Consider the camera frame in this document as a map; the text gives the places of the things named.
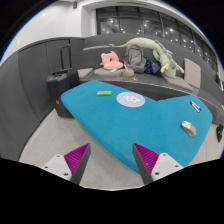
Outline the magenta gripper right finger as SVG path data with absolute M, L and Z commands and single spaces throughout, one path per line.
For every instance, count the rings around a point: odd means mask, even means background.
M 145 185 L 182 169 L 167 153 L 157 154 L 137 143 L 133 144 L 132 153 Z

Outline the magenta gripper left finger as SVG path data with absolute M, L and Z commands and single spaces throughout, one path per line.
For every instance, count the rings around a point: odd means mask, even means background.
M 42 169 L 79 185 L 90 154 L 91 147 L 87 143 L 66 155 L 56 154 L 42 166 Z

